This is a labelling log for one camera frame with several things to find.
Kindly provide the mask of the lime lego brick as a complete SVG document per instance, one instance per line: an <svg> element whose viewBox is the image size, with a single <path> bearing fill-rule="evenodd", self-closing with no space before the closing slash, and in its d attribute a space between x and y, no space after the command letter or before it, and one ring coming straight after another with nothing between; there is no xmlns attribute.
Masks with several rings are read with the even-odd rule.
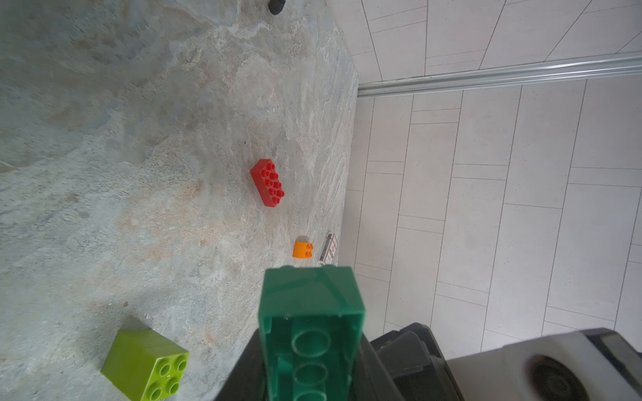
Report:
<svg viewBox="0 0 642 401"><path fill-rule="evenodd" d="M190 353L152 329L120 330L100 372L130 400L176 395Z"/></svg>

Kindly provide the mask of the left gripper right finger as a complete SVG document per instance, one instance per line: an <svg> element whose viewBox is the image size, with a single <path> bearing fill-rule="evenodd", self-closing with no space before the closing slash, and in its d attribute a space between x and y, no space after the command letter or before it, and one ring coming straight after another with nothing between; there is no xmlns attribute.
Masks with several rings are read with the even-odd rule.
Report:
<svg viewBox="0 0 642 401"><path fill-rule="evenodd" d="M462 400L431 329L415 322L359 342L352 400Z"/></svg>

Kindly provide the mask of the orange curved lego brick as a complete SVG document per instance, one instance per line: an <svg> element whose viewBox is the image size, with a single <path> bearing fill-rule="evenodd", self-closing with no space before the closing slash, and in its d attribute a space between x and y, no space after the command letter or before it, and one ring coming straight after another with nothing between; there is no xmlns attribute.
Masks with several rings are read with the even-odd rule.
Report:
<svg viewBox="0 0 642 401"><path fill-rule="evenodd" d="M297 237L294 243L293 257L297 259L311 259L314 252L314 244L307 236Z"/></svg>

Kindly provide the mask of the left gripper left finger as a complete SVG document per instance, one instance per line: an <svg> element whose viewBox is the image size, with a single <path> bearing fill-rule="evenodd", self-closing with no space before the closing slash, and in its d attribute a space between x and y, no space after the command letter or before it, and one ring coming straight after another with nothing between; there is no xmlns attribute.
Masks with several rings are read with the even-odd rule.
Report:
<svg viewBox="0 0 642 401"><path fill-rule="evenodd" d="M215 401L268 400L268 386L259 331L247 343Z"/></svg>

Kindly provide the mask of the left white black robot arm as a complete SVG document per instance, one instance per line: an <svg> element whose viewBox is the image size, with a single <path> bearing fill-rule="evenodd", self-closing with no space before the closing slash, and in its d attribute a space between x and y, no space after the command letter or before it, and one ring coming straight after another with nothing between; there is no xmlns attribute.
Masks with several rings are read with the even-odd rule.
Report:
<svg viewBox="0 0 642 401"><path fill-rule="evenodd" d="M641 354L599 327L446 359L429 327L413 323L362 339L339 382L312 365L271 374L254 334L219 393L221 400L638 400Z"/></svg>

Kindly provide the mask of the dark green lego brick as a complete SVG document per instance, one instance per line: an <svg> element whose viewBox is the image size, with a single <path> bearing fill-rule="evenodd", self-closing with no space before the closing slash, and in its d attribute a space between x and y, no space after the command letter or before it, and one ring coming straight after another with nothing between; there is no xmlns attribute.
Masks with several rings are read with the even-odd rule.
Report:
<svg viewBox="0 0 642 401"><path fill-rule="evenodd" d="M351 267L266 270L258 332L269 399L348 399L365 315Z"/></svg>

